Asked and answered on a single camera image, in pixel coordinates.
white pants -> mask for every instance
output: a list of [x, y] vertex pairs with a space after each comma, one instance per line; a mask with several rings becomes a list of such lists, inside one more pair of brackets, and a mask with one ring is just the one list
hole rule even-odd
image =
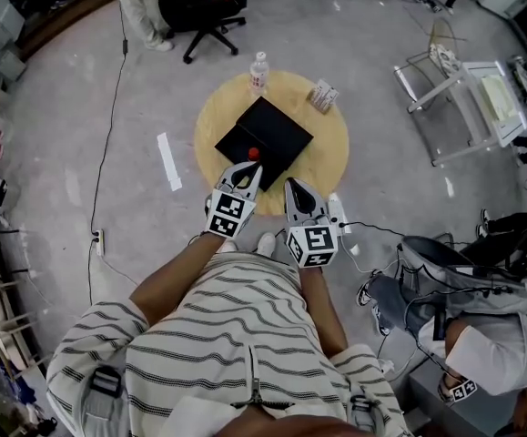
[[157, 0], [119, 0], [129, 24], [147, 46], [159, 44], [160, 34], [167, 28], [157, 5]]

small box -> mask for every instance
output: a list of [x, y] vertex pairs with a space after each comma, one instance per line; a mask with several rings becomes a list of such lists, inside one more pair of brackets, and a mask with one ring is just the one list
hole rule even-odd
[[16, 81], [25, 71], [26, 65], [10, 50], [4, 50], [0, 56], [0, 74], [10, 81]]
[[309, 91], [308, 101], [321, 113], [326, 113], [332, 106], [339, 92], [321, 79]]
[[287, 246], [298, 267], [327, 266], [338, 253], [338, 234], [333, 225], [292, 227]]

black box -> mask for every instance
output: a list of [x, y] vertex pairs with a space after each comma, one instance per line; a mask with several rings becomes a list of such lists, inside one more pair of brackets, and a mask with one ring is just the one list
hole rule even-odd
[[247, 161], [248, 150], [256, 147], [263, 166], [259, 187], [267, 191], [313, 138], [281, 110], [260, 97], [215, 147], [234, 164]]

plastic water bottle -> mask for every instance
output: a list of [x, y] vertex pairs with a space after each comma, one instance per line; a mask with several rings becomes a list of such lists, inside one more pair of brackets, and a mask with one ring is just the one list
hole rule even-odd
[[269, 64], [266, 60], [265, 52], [257, 52], [255, 61], [251, 63], [249, 73], [251, 92], [257, 96], [265, 94], [267, 78], [269, 77]]

black office chair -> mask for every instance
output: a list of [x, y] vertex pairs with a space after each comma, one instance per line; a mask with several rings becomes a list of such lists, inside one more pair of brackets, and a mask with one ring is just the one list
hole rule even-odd
[[170, 26], [167, 38], [175, 33], [198, 31], [184, 54], [184, 63], [192, 62], [190, 54], [206, 34], [230, 48], [231, 55], [238, 54], [238, 49], [223, 34], [228, 31], [227, 25], [246, 24], [245, 18], [232, 16], [247, 6], [247, 0], [158, 0], [158, 4], [162, 17]]

